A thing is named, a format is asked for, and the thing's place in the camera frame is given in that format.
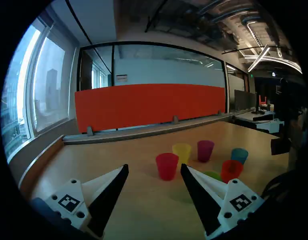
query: ceiling light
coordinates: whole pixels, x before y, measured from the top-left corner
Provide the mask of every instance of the ceiling light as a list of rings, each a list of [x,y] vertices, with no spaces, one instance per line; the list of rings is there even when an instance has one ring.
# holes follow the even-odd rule
[[[262,60],[262,58],[267,54],[267,52],[270,50],[270,47],[268,46],[268,44],[265,45],[264,49],[262,50],[261,54],[258,55],[258,57],[256,58],[256,60],[251,64],[251,66],[248,68],[248,72],[252,71],[254,69],[254,67],[256,67],[256,65]]]
[[[236,68],[233,68],[233,67],[231,67],[231,66],[229,66],[229,65],[226,65],[226,67],[228,67],[228,68],[230,68],[230,69],[233,69],[233,70],[236,70]]]
[[[214,65],[214,63],[209,63],[209,64],[206,64],[204,67],[209,68],[209,67],[211,67],[211,66],[213,66],[213,65]]]
[[[245,59],[256,59],[257,57],[258,57],[258,55],[245,55],[244,56]],[[286,59],[283,59],[283,58],[275,58],[275,57],[271,57],[271,56],[264,56],[262,58],[262,60],[270,61],[270,62],[279,62],[279,63],[285,64],[287,66],[290,66],[291,68],[294,68],[295,70],[297,70],[301,74],[303,74],[302,69],[295,62],[292,62],[292,61],[289,61],[289,60],[286,60]]]

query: screw hole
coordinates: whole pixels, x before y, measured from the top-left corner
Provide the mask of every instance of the screw hole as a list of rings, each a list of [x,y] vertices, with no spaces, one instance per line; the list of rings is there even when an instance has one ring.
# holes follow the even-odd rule
[[[230,213],[230,212],[226,212],[225,214],[224,214],[224,217],[225,218],[230,218],[232,216],[232,214]]]
[[[71,221],[70,221],[69,218],[64,218],[63,220],[64,220],[67,224],[71,224]]]
[[[238,224],[241,224],[242,222],[243,222],[243,219],[237,220],[237,225],[238,225]]]
[[[77,217],[83,218],[83,217],[85,217],[85,214],[83,212],[78,212]]]

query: ceiling duct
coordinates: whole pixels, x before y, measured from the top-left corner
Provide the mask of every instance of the ceiling duct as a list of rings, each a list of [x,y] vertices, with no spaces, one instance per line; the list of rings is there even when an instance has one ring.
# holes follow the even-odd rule
[[[227,19],[227,18],[230,18],[230,17],[234,17],[234,16],[244,14],[244,13],[248,13],[248,12],[256,12],[256,11],[257,10],[255,8],[238,8],[238,9],[231,10],[229,12],[225,12],[224,14],[219,15],[219,16],[211,19],[211,21],[213,23],[217,23],[217,22],[220,22],[220,21]]]
[[[209,3],[208,5],[206,5],[205,7],[203,7],[201,10],[199,10],[197,12],[198,15],[202,16],[204,15],[205,13],[208,12],[208,10],[214,8],[214,7],[217,7],[225,2],[229,2],[231,0],[214,0],[212,1],[211,3]]]

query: pipe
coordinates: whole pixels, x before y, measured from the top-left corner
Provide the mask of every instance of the pipe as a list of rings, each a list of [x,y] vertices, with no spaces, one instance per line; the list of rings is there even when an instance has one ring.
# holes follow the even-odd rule
[[[257,43],[257,45],[261,48],[261,50],[263,51],[263,44],[261,43],[261,40],[258,38],[258,36],[256,35],[256,33],[251,29],[251,27],[250,27],[250,24],[252,24],[252,23],[257,23],[256,21],[254,21],[254,22],[249,22],[249,23],[247,23],[247,25],[246,25],[246,27],[247,27],[247,29],[250,31],[250,33],[251,33],[251,35],[252,35],[252,37],[254,38],[254,40],[255,40],[255,42]]]
[[[241,19],[242,25],[244,26],[246,26],[248,22],[254,22],[254,21],[264,22],[261,20],[260,16],[248,16],[248,17]]]
[[[213,23],[217,23],[217,22],[220,22],[224,19],[227,19],[229,17],[233,17],[233,16],[236,16],[236,15],[239,15],[239,14],[244,14],[244,13],[247,13],[247,12],[250,12],[250,11],[256,11],[255,8],[239,8],[239,9],[235,9],[235,10],[232,10],[232,11],[229,11],[229,12],[226,12],[220,16],[217,16],[216,18],[212,19],[211,21]]]
[[[223,3],[226,3],[226,2],[229,2],[231,0],[214,0],[212,1],[210,4],[206,5],[205,7],[203,7],[201,10],[199,10],[197,12],[198,15],[204,15],[205,13],[208,12],[208,10],[214,8],[214,7],[217,7],[218,5],[221,5]]]

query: orange panel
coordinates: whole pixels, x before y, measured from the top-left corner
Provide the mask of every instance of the orange panel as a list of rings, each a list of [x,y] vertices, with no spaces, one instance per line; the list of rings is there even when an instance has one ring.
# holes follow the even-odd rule
[[[192,84],[135,84],[75,92],[80,132],[170,122],[225,111],[225,89]]]

